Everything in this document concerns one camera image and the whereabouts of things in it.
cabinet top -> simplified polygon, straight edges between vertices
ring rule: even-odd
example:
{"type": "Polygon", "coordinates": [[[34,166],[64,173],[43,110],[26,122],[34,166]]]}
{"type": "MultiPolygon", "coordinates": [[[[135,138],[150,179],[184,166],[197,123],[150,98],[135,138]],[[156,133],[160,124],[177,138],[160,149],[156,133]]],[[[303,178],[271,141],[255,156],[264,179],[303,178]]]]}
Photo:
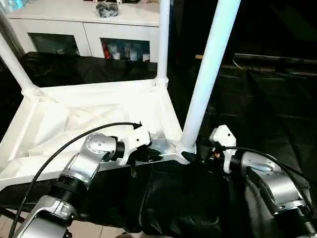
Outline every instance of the cabinet top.
{"type": "Polygon", "coordinates": [[[101,18],[97,13],[96,3],[91,1],[36,0],[7,17],[159,27],[159,4],[123,3],[119,5],[118,16],[101,18]]]}

table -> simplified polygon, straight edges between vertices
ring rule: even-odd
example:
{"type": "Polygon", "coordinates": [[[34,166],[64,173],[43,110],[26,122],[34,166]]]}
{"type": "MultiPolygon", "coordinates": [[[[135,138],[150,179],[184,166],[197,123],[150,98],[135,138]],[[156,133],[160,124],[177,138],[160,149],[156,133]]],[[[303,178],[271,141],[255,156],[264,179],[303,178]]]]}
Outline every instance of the table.
{"type": "MultiPolygon", "coordinates": [[[[90,57],[29,53],[21,63],[41,87],[148,79],[156,75],[155,63],[90,57]]],[[[198,65],[187,70],[169,69],[168,90],[181,125],[197,73],[198,65]]],[[[5,78],[1,81],[1,96],[7,98],[1,108],[9,122],[21,101],[20,89],[9,73],[1,78],[5,78]]],[[[198,145],[206,144],[213,128],[226,124],[238,146],[270,153],[317,179],[316,88],[315,78],[221,69],[198,145]]],[[[2,124],[1,134],[6,126],[2,124]]],[[[77,219],[172,237],[279,237],[258,192],[240,177],[210,174],[195,165],[175,162],[138,167],[137,173],[136,179],[131,178],[129,168],[99,173],[77,219]]],[[[51,183],[36,184],[25,211],[32,209],[51,183]]],[[[0,207],[16,209],[26,187],[27,184],[20,184],[4,189],[0,207]]],[[[315,187],[312,193],[316,201],[315,187]]]]}

red item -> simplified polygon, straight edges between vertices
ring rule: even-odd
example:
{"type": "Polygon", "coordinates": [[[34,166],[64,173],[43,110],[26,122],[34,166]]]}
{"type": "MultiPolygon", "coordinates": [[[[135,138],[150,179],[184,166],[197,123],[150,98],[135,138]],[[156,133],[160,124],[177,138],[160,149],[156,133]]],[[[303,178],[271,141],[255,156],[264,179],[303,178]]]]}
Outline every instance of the red item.
{"type": "Polygon", "coordinates": [[[104,55],[106,59],[111,59],[111,54],[109,52],[108,46],[106,44],[106,42],[103,42],[103,50],[104,50],[104,55]]]}

white cabinet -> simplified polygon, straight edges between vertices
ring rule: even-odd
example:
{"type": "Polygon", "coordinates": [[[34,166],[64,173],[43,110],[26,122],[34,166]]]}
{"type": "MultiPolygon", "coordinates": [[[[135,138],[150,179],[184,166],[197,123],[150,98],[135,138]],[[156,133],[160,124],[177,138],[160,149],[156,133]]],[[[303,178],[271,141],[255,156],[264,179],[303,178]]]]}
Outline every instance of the white cabinet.
{"type": "Polygon", "coordinates": [[[10,19],[10,23],[25,53],[62,54],[73,50],[81,56],[91,56],[82,22],[10,19]]]}
{"type": "Polygon", "coordinates": [[[111,42],[110,39],[116,39],[121,45],[130,43],[133,45],[140,45],[137,51],[139,58],[142,54],[149,53],[150,61],[158,61],[159,50],[159,28],[150,26],[131,26],[131,25],[113,25],[113,24],[98,24],[98,23],[84,23],[87,34],[90,50],[94,57],[105,57],[105,45],[111,42]]]}
{"type": "Polygon", "coordinates": [[[151,62],[158,61],[157,3],[123,3],[118,16],[101,18],[96,3],[91,1],[37,0],[7,17],[26,53],[76,53],[104,58],[103,46],[115,41],[121,51],[123,45],[132,44],[138,60],[143,60],[144,55],[147,59],[150,56],[151,62]]]}

cabinet glass door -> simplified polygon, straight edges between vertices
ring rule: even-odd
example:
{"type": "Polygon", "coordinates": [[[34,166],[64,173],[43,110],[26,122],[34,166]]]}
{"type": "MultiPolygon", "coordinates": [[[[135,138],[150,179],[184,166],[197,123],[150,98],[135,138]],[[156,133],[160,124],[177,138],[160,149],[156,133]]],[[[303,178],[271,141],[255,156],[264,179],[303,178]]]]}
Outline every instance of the cabinet glass door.
{"type": "Polygon", "coordinates": [[[28,33],[38,52],[61,55],[79,55],[73,35],[28,33]]]}
{"type": "Polygon", "coordinates": [[[101,38],[106,59],[150,62],[150,42],[101,38]]]}

